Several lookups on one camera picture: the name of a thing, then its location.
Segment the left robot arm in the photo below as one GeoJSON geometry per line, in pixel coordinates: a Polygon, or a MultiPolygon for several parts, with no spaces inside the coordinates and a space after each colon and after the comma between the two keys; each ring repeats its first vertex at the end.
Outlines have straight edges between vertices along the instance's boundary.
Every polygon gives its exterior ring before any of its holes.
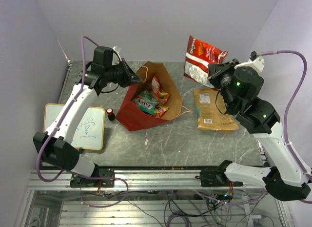
{"type": "Polygon", "coordinates": [[[38,177],[45,182],[53,181],[41,175],[40,163],[45,162],[82,177],[87,186],[95,186],[99,182],[99,168],[71,145],[75,131],[87,109],[109,83],[125,88],[141,82],[120,56],[118,47],[96,47],[93,60],[83,63],[83,70],[61,112],[44,132],[37,132],[33,137],[38,153],[38,177]]]}

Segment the brown snack pouch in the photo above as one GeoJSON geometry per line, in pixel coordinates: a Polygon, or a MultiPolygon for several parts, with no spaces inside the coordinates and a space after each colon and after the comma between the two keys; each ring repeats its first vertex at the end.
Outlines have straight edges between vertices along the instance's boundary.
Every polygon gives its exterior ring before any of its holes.
{"type": "Polygon", "coordinates": [[[221,132],[232,132],[239,125],[226,111],[223,97],[215,89],[194,90],[198,129],[221,132]]]}

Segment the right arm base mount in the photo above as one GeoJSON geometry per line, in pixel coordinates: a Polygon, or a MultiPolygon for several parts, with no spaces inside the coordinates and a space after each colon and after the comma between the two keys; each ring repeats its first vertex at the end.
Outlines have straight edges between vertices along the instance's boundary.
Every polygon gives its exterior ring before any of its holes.
{"type": "Polygon", "coordinates": [[[224,161],[219,166],[202,167],[195,178],[200,180],[202,187],[230,186],[231,181],[225,175],[230,163],[231,161],[224,161]]]}

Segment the small orange snack packet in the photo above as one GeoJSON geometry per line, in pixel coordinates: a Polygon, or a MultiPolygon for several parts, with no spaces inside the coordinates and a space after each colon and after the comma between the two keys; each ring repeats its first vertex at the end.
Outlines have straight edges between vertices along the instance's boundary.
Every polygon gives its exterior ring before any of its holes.
{"type": "Polygon", "coordinates": [[[162,90],[160,82],[156,76],[152,79],[151,95],[159,104],[165,104],[170,97],[169,93],[162,90]]]}

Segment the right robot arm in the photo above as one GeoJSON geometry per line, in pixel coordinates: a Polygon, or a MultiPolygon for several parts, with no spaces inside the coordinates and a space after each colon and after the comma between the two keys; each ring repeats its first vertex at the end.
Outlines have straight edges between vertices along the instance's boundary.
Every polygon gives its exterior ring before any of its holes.
{"type": "Polygon", "coordinates": [[[224,99],[226,114],[235,119],[264,147],[270,167],[240,165],[225,160],[217,168],[216,182],[242,182],[261,188],[281,201],[303,201],[311,192],[311,168],[290,152],[283,136],[283,125],[271,103],[260,99],[264,79],[251,66],[240,66],[237,59],[209,64],[209,82],[224,99]]]}

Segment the red brown paper bag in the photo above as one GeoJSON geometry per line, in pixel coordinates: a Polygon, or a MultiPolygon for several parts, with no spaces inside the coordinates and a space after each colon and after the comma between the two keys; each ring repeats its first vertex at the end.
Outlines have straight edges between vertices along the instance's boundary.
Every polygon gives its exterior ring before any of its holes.
{"type": "Polygon", "coordinates": [[[191,112],[164,64],[146,62],[136,74],[143,82],[129,87],[116,119],[129,131],[167,123],[191,112]]]}

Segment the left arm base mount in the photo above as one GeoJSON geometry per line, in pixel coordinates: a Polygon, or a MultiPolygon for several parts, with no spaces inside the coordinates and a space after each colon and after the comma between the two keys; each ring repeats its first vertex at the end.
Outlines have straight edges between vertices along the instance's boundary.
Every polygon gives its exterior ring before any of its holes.
{"type": "Polygon", "coordinates": [[[92,188],[92,187],[114,187],[115,172],[110,168],[98,168],[90,178],[79,175],[72,175],[70,181],[71,188],[92,188]]]}

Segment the red Doritos chip bag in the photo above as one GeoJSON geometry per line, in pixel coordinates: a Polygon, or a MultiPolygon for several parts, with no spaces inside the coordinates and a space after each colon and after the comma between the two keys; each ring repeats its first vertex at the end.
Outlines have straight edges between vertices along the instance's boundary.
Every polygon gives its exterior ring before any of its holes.
{"type": "Polygon", "coordinates": [[[207,42],[189,36],[185,55],[184,76],[208,88],[214,88],[209,83],[209,64],[221,64],[226,59],[228,51],[223,51],[207,42]]]}

